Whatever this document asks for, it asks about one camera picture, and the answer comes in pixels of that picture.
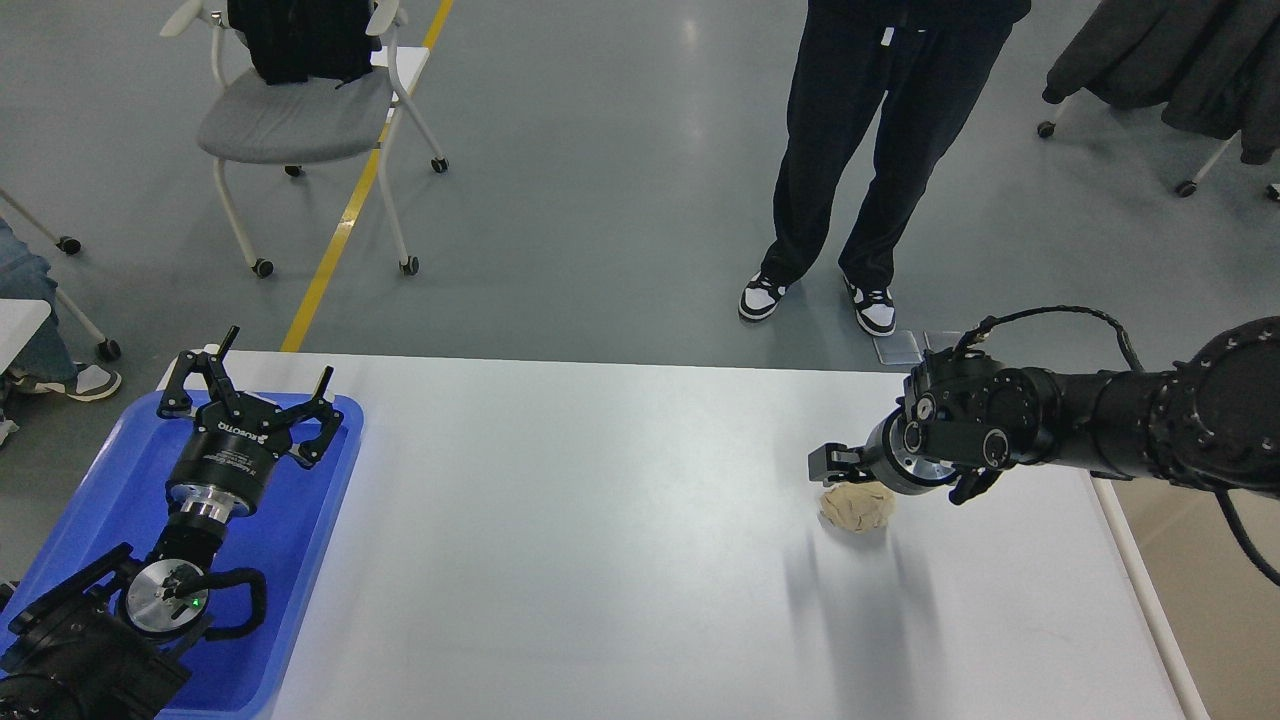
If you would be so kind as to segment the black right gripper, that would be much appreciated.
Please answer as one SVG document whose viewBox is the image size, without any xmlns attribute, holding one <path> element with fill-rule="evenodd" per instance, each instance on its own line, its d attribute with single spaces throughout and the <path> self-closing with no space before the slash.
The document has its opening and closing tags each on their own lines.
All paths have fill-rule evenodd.
<svg viewBox="0 0 1280 720">
<path fill-rule="evenodd" d="M 948 501 L 960 506 L 987 492 L 1004 474 L 1000 469 L 956 469 L 910 454 L 905 448 L 902 410 L 893 410 L 869 434 L 865 445 L 822 445 L 808 455 L 808 480 L 832 487 L 863 484 L 872 477 L 899 495 L 918 496 L 952 484 Z"/>
</svg>

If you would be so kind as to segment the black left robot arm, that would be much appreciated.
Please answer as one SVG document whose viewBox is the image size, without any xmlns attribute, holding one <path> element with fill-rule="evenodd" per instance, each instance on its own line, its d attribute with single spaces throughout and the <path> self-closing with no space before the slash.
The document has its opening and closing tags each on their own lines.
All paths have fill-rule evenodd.
<svg viewBox="0 0 1280 720">
<path fill-rule="evenodd" d="M 122 543 L 42 593 L 9 621 L 3 655 L 5 719 L 154 719 L 192 673 L 201 641 L 236 641 L 266 620 L 257 568 L 216 570 L 230 521 L 255 514 L 283 457 L 319 464 L 344 415 L 314 393 L 284 407 L 237 389 L 225 368 L 238 334 L 215 351 L 182 352 L 156 414 L 192 432 L 165 484 L 166 524 L 145 559 Z"/>
</svg>

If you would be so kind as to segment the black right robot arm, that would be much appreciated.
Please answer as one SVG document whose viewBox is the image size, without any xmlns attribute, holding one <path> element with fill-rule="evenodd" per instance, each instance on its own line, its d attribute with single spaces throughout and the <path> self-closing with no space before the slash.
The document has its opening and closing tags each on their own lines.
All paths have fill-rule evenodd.
<svg viewBox="0 0 1280 720">
<path fill-rule="evenodd" d="M 810 480 L 879 482 L 911 496 L 948 487 L 960 505 L 1018 465 L 1157 478 L 1213 495 L 1243 553 L 1277 579 L 1230 498 L 1235 489 L 1277 497 L 1276 316 L 1225 331 L 1165 372 L 1144 370 L 1117 325 L 1126 370 L 1092 374 L 1010 366 L 980 351 L 1007 323 L 987 316 L 954 345 L 924 351 L 864 445 L 827 443 L 809 454 Z"/>
</svg>

